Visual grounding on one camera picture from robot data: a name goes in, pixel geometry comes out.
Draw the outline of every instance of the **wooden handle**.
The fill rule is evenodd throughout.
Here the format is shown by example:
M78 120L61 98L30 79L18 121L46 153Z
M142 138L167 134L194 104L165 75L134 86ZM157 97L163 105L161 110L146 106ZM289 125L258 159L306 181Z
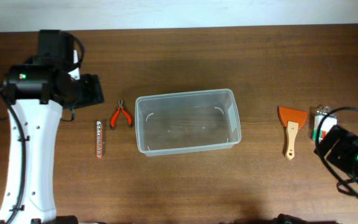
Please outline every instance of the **wooden handle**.
M287 151L285 157L290 160L295 157L295 138L298 134L298 123L289 121L287 126Z

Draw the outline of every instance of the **pliers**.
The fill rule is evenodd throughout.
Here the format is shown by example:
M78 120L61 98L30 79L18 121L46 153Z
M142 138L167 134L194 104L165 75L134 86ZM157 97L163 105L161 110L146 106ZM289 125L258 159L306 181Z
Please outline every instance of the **pliers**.
M111 118L111 121L110 121L110 128L112 130L114 130L116 128L116 121L117 121L117 118L118 118L118 115L119 115L119 112L122 111L125 115L125 117L127 118L128 120L128 126L131 128L132 127L132 118L131 116L125 111L124 109L124 100L119 100L118 101L118 107L117 107L117 111L116 113L112 116Z

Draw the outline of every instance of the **wooden table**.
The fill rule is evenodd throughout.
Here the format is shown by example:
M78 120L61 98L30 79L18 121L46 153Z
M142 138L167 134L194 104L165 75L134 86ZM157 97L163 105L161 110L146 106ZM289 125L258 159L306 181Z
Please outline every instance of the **wooden table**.
M61 123L53 189L58 215L108 223L244 223L280 213L309 221L358 223L358 201L336 190L313 154L309 125L296 157L282 154L277 106L310 110L320 103L358 107L358 25L75 31L86 47L82 73L97 73L106 102ZM0 81L36 53L37 33L0 34ZM139 96L230 88L242 141L231 149L145 157L135 129L120 116L95 155L95 121L116 101L135 112ZM0 114L6 114L0 100ZM339 122L358 134L358 114ZM0 121L0 206L9 155L9 124Z

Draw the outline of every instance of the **plier handle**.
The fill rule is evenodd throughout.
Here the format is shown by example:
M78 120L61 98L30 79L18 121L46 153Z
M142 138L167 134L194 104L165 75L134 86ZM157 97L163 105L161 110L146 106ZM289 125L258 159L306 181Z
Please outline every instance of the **plier handle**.
M116 128L116 121L117 118L119 116L119 112L122 111L125 115L125 117L128 120L128 126L131 128L132 127L132 118L131 116L125 111L124 109L124 100L119 100L118 101L118 107L117 107L117 111L116 113L112 116L111 121L110 121L110 128L112 130L114 130Z

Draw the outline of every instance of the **spatula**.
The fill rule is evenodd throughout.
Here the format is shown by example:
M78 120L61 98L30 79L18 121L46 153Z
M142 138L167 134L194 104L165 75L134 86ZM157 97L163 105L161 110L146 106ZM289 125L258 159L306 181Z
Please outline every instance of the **spatula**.
M288 144L287 150L285 151L285 157L290 160L295 157L296 134L298 133L298 129L301 129L303 125L305 125L308 113L279 106L278 115L281 123L286 127Z

